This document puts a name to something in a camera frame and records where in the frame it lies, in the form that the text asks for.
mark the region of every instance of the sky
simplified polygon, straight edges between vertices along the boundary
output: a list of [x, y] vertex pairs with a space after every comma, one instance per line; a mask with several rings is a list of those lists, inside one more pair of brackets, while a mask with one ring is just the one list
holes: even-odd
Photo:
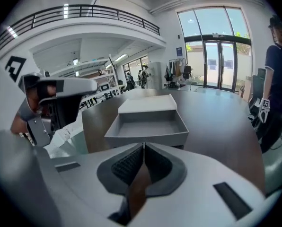
[[[241, 10], [226, 9], [231, 21], [234, 33], [240, 32], [242, 36], [248, 34]], [[202, 35], [232, 35], [229, 20], [224, 8], [195, 9]], [[194, 15], [194, 11], [179, 13], [184, 37], [200, 35], [200, 29]]]

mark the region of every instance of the chair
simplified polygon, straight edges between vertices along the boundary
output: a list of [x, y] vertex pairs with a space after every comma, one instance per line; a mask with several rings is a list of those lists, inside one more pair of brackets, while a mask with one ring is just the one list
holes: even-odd
[[264, 78], [261, 78], [257, 75], [253, 76], [253, 96], [251, 100], [248, 102], [250, 113], [256, 117], [259, 113], [259, 108], [256, 104], [259, 104], [262, 97], [263, 97], [263, 90], [264, 90]]

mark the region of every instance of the logo sign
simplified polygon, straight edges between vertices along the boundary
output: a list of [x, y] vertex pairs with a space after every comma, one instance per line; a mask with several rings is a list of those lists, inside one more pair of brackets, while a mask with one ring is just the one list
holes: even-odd
[[176, 49], [177, 50], [177, 56], [182, 56], [183, 53], [182, 53], [182, 47], [179, 47]]
[[25, 58], [11, 56], [7, 65], [5, 66], [5, 70], [9, 73], [9, 76], [13, 79], [14, 82], [16, 82], [25, 62]]

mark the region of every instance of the shelf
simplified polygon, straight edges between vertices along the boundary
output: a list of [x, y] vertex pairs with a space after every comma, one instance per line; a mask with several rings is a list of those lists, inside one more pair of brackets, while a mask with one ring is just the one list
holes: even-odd
[[112, 92], [112, 91], [114, 91], [114, 90], [119, 90], [119, 87], [112, 87], [112, 88], [110, 88], [110, 89], [108, 89], [108, 90], [104, 90], [104, 91], [97, 92], [96, 94], [90, 95], [90, 96], [88, 96], [88, 97], [82, 99], [81, 103], [86, 102], [87, 100], [89, 100], [89, 99], [91, 99], [91, 98], [94, 98], [94, 97], [101, 97], [101, 96], [104, 95], [105, 93], [110, 93], [110, 92]]
[[106, 78], [106, 77], [110, 77], [110, 76], [114, 76], [114, 74], [113, 74], [113, 73], [110, 73], [110, 74], [104, 74], [104, 75], [97, 76], [97, 77], [90, 78], [90, 79], [92, 79], [92, 80], [98, 80], [98, 79], [101, 79], [101, 78]]

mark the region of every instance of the dark tabletop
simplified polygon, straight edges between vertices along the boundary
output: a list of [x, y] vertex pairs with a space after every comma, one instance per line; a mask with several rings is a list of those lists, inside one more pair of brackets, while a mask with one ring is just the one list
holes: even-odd
[[247, 103], [232, 93], [205, 92], [134, 89], [83, 111], [89, 153], [110, 149], [104, 135], [126, 99], [171, 94], [189, 130], [184, 150], [220, 161], [264, 193], [262, 152], [244, 112]]

